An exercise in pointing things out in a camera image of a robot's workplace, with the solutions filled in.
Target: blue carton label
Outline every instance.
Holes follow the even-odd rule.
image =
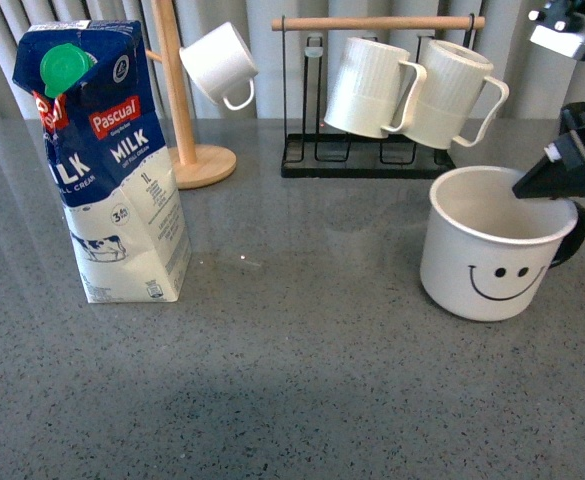
[[[68,90],[50,98],[39,65],[48,50],[64,43],[79,47],[95,63]],[[68,207],[109,197],[147,156],[165,146],[139,22],[35,26],[19,42],[13,81],[34,96],[50,171]]]

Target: smiley face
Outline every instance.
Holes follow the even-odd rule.
[[[536,283],[536,281],[541,277],[541,274],[543,273],[543,270],[545,270],[545,267],[541,267],[539,269],[539,272],[536,274],[536,276],[528,283],[525,282],[523,283],[523,285],[525,285],[525,287],[521,290],[518,290],[517,293],[514,293],[512,295],[507,295],[504,297],[496,297],[496,296],[492,296],[492,295],[487,295],[486,293],[484,293],[478,286],[477,286],[477,282],[475,279],[475,274],[474,274],[474,270],[477,268],[476,265],[468,265],[468,267],[470,268],[470,282],[472,283],[472,288],[474,288],[474,291],[476,293],[478,293],[479,295],[481,295],[483,298],[487,299],[487,300],[492,300],[495,302],[504,302],[506,300],[512,300],[513,298],[516,298],[520,295],[523,295],[525,292],[527,292],[532,285],[534,285]],[[514,272],[508,272],[508,270],[505,267],[499,267],[496,270],[494,270],[494,277],[495,277],[495,282],[498,282],[499,280],[503,280],[506,281],[508,278],[511,278],[512,275],[516,275],[516,280],[511,280],[511,282],[514,282],[515,285],[521,285],[521,281],[520,279],[527,279],[529,278],[529,273],[530,273],[530,269],[528,267],[523,267],[520,268],[518,270],[515,269]]]

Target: green cap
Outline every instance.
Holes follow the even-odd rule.
[[[45,94],[55,98],[65,92],[92,68],[90,56],[71,43],[52,47],[43,56],[39,72],[45,83]]]

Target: curtain fold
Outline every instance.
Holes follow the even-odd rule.
[[[283,117],[282,35],[271,30],[272,20],[283,15],[296,18],[465,16],[483,13],[486,27],[477,32],[474,48],[492,61],[495,67],[493,75],[505,80],[510,86],[510,98],[501,116],[556,118],[564,103],[585,101],[585,63],[577,63],[529,41],[534,25],[528,20],[527,14],[531,9],[541,8],[544,0],[173,0],[173,3],[182,46],[191,45],[229,21],[248,44],[259,68],[259,75],[255,78],[256,99],[238,112],[229,111],[223,105],[213,105],[196,86],[186,82],[190,114],[197,118]],[[150,0],[0,0],[0,118],[38,118],[30,95],[11,81],[16,45],[24,32],[36,23],[86,18],[139,20],[144,26],[147,47],[157,53],[160,51]],[[414,59],[418,36],[434,34],[433,31],[315,32],[313,39],[322,35],[325,48],[320,78],[317,63],[309,62],[306,81],[308,110],[314,111],[318,93],[321,101],[319,108],[325,110],[348,36],[374,36],[379,41],[405,48]],[[286,34],[289,118],[300,118],[303,115],[303,72],[309,35],[310,32]],[[437,36],[461,43],[464,32],[438,32]],[[161,117],[169,116],[163,68],[151,62],[150,72],[157,112]],[[232,93],[236,100],[245,95],[247,86],[240,86]],[[485,116],[495,95],[486,89],[471,116]]]

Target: hanging mug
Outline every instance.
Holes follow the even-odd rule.
[[[425,68],[408,62],[410,53],[372,40],[348,38],[334,89],[328,101],[325,122],[340,130],[370,138],[387,138],[412,122],[415,100],[424,85]],[[416,76],[399,108],[405,71]],[[399,120],[393,124],[395,114]]]
[[[241,110],[254,99],[254,77],[259,70],[237,29],[230,22],[215,28],[187,48],[179,50],[181,62],[192,82],[215,105],[223,102],[230,110]],[[249,83],[250,94],[233,105],[228,94]]]
[[[428,72],[416,102],[414,121],[402,133],[422,145],[447,150],[456,142],[464,147],[479,143],[507,100],[508,86],[490,74],[494,65],[483,55],[451,42],[430,40],[419,61]],[[485,85],[499,90],[499,99],[481,124],[474,140],[459,133]]]

